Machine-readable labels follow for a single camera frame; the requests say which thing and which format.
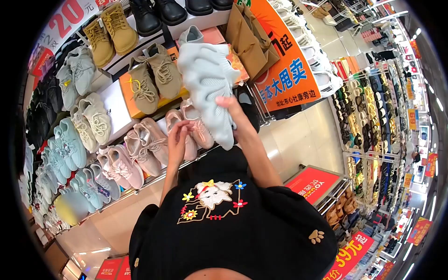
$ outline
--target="black leather boot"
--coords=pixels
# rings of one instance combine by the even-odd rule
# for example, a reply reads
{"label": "black leather boot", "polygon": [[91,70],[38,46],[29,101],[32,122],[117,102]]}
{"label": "black leather boot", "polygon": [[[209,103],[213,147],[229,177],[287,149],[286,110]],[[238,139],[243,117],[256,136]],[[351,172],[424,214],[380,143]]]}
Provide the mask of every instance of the black leather boot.
{"label": "black leather boot", "polygon": [[129,4],[140,36],[148,37],[162,29],[162,22],[156,17],[150,1],[130,0]]}
{"label": "black leather boot", "polygon": [[185,0],[185,9],[194,16],[205,16],[213,12],[209,0]]}
{"label": "black leather boot", "polygon": [[210,0],[210,2],[213,8],[218,11],[230,10],[233,6],[232,0]]}
{"label": "black leather boot", "polygon": [[175,26],[187,19],[187,11],[175,0],[154,0],[154,9],[166,25]]}

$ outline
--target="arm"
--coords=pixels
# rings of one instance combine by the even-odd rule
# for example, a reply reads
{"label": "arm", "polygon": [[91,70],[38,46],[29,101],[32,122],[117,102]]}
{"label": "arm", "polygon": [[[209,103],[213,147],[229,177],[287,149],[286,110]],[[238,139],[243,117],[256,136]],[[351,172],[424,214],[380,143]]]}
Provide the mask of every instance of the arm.
{"label": "arm", "polygon": [[257,131],[244,114],[236,97],[217,97],[216,103],[228,109],[233,121],[237,125],[234,136],[238,140],[243,154],[247,159],[255,183],[262,188],[283,186],[283,181],[267,157],[266,150]]}

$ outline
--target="embroidered flower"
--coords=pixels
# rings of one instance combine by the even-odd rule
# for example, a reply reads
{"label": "embroidered flower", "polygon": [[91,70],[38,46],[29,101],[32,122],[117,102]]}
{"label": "embroidered flower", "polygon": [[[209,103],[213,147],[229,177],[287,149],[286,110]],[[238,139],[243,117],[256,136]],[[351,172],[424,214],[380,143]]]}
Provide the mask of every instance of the embroidered flower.
{"label": "embroidered flower", "polygon": [[193,198],[194,195],[191,195],[191,192],[188,194],[184,194],[184,198],[182,200],[190,201],[190,198]]}
{"label": "embroidered flower", "polygon": [[233,208],[244,207],[246,204],[247,204],[247,202],[243,202],[243,200],[240,199],[240,201],[238,201],[238,203],[236,203],[236,202],[233,203]]}
{"label": "embroidered flower", "polygon": [[239,182],[238,185],[234,185],[237,190],[244,190],[244,187],[246,184],[243,184],[243,182]]}
{"label": "embroidered flower", "polygon": [[188,210],[188,212],[184,214],[184,219],[186,219],[187,221],[192,220],[196,217],[197,214],[198,212],[196,210]]}

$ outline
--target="hand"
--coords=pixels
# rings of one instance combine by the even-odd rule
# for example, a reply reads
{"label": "hand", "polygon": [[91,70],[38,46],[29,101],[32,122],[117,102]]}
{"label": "hand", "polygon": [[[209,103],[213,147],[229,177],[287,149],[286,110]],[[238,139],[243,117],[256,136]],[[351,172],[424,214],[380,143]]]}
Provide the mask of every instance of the hand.
{"label": "hand", "polygon": [[179,168],[185,155],[185,138],[193,131],[193,123],[179,121],[168,134],[168,165]]}

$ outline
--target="orange sign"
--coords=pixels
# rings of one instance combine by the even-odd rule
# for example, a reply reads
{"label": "orange sign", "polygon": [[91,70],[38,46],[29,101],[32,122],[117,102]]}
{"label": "orange sign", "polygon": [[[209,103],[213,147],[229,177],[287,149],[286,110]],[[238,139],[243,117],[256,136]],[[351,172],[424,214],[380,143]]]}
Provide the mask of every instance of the orange sign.
{"label": "orange sign", "polygon": [[417,121],[415,119],[415,109],[408,109],[409,129],[417,129]]}
{"label": "orange sign", "polygon": [[364,257],[373,244],[373,238],[358,231],[345,247],[339,249],[336,261],[322,280],[343,279]]}
{"label": "orange sign", "polygon": [[385,264],[383,269],[375,277],[375,279],[376,280],[384,280],[384,279],[386,279],[386,276],[389,274],[389,272],[391,271],[392,267],[393,267],[393,262],[388,262],[387,264]]}
{"label": "orange sign", "polygon": [[406,85],[406,89],[407,89],[407,92],[408,92],[408,97],[409,97],[410,100],[414,100],[415,99],[415,95],[414,95],[414,92],[412,91],[412,81],[411,81],[411,78],[407,78],[407,81],[408,81],[408,83]]}
{"label": "orange sign", "polygon": [[438,155],[436,153],[428,154],[428,161],[426,163],[425,176],[426,177],[434,177],[435,174],[435,161],[437,160]]}
{"label": "orange sign", "polygon": [[432,222],[430,222],[429,220],[420,217],[406,241],[409,243],[413,243],[414,246],[418,246],[428,232],[431,224]]}
{"label": "orange sign", "polygon": [[280,56],[280,60],[255,81],[267,109],[271,112],[320,99],[308,62],[274,8],[267,0],[251,0],[250,10]]}
{"label": "orange sign", "polygon": [[414,177],[414,174],[406,173],[405,174],[405,182],[403,184],[403,187],[409,189],[411,187],[413,177]]}

